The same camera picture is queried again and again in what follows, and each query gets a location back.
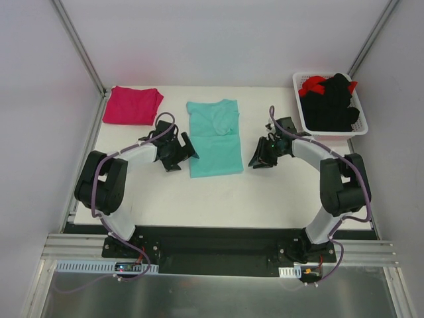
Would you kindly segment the teal t shirt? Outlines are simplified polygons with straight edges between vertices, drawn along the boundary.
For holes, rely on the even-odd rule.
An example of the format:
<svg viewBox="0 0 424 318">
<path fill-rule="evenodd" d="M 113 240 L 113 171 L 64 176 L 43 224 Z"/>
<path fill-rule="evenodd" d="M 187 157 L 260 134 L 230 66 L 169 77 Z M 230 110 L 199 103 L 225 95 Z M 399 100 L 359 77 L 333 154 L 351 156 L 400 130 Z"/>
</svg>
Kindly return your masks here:
<svg viewBox="0 0 424 318">
<path fill-rule="evenodd" d="M 191 178 L 240 174 L 244 171 L 236 100 L 186 104 L 189 138 L 197 158 L 189 160 Z"/>
</svg>

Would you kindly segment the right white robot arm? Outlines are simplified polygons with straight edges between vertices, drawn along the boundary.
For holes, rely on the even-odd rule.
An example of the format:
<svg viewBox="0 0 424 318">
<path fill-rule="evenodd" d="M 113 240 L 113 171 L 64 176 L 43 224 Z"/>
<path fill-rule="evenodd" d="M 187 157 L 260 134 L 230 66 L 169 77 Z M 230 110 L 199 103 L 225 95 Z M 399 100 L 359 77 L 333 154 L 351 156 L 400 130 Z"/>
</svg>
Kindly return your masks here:
<svg viewBox="0 0 424 318">
<path fill-rule="evenodd" d="M 341 156 L 330 148 L 298 133 L 291 117 L 266 125 L 268 134 L 258 139 L 249 166 L 273 168 L 278 158 L 289 155 L 307 162 L 319 172 L 321 208 L 312 222 L 284 249 L 286 258 L 305 264 L 328 251 L 342 222 L 353 219 L 371 201 L 364 161 L 357 153 Z"/>
</svg>

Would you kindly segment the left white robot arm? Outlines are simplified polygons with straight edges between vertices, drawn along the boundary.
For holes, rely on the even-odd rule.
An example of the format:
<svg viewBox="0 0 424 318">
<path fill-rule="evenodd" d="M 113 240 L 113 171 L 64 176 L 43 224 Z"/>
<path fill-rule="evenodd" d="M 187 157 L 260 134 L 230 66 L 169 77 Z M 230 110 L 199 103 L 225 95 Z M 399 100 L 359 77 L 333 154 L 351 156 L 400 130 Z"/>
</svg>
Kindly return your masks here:
<svg viewBox="0 0 424 318">
<path fill-rule="evenodd" d="M 74 197 L 91 216 L 99 219 L 108 233 L 120 238 L 117 250 L 127 258 L 136 256 L 140 242 L 134 238 L 136 229 L 131 217 L 135 174 L 145 164 L 160 161 L 166 172 L 180 171 L 180 162 L 198 159 L 186 132 L 177 125 L 160 120 L 147 136 L 112 154 L 93 150 L 88 154 L 79 175 Z"/>
</svg>

